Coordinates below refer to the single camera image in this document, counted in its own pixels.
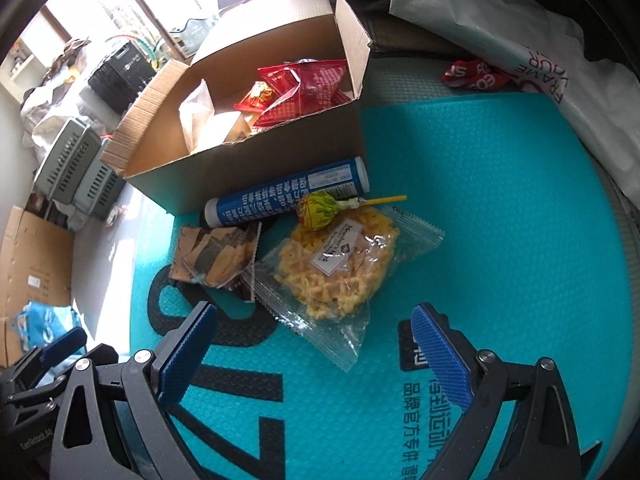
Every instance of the lollipop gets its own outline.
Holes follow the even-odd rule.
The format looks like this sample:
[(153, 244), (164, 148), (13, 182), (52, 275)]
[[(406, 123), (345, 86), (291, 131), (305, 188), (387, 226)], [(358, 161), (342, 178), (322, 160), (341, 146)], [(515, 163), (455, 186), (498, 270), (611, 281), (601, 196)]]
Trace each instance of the lollipop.
[(345, 209), (357, 209), (363, 205), (386, 204), (402, 200), (406, 200), (406, 195), (373, 198), (372, 200), (364, 200), (363, 198), (336, 200), (326, 191), (316, 191), (300, 199), (296, 205), (296, 213), (299, 223), (315, 231), (329, 225), (331, 220)]

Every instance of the plastic basket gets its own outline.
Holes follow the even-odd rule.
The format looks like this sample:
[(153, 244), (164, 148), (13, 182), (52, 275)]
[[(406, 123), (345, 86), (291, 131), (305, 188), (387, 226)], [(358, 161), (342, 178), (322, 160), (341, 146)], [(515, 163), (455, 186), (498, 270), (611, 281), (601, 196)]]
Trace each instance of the plastic basket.
[(100, 137), (77, 119), (69, 119), (38, 169), (36, 188), (48, 200), (71, 204), (91, 161), (100, 150)]
[(100, 161), (109, 142), (108, 139), (102, 142), (102, 147), (86, 170), (73, 199), (74, 206), (79, 211), (101, 220), (107, 217), (124, 186), (124, 180)]

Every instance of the barcode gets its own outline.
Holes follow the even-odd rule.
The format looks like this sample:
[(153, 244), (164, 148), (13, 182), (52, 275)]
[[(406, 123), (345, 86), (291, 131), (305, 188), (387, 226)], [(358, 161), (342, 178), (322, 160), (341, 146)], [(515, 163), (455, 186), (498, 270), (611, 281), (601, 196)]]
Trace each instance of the barcode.
[(340, 186), (333, 186), (323, 189), (329, 193), (336, 200), (341, 200), (343, 198), (350, 198), (352, 196), (356, 196), (358, 194), (358, 190), (353, 182), (347, 182), (346, 184), (340, 184)]

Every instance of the open cardboard box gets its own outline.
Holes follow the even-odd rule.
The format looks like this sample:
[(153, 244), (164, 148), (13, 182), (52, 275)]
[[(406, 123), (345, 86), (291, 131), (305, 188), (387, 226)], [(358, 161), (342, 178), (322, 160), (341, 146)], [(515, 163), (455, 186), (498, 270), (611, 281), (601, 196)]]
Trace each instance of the open cardboard box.
[(11, 319), (30, 301), (71, 304), (74, 235), (14, 206), (0, 249), (0, 366), (22, 356)]
[[(221, 17), (191, 66), (170, 61), (142, 92), (102, 155), (169, 213), (204, 208), (207, 200), (364, 156), (357, 99), (370, 39), (345, 0), (252, 0)], [(256, 81), (257, 69), (303, 58), (347, 59), (341, 89), (354, 100), (298, 118), (241, 142), (189, 154), (178, 107), (204, 79), (216, 114), (229, 113)], [(239, 127), (239, 114), (228, 127)]]

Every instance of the lollipop stick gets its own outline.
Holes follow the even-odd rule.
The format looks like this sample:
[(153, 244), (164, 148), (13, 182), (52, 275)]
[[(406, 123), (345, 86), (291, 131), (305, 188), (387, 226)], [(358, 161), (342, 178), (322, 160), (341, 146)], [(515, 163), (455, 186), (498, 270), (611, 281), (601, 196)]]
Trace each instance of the lollipop stick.
[(384, 198), (372, 198), (371, 200), (365, 200), (360, 202), (360, 205), (376, 205), (376, 204), (388, 204), (389, 202), (404, 202), (406, 195), (386, 196)]

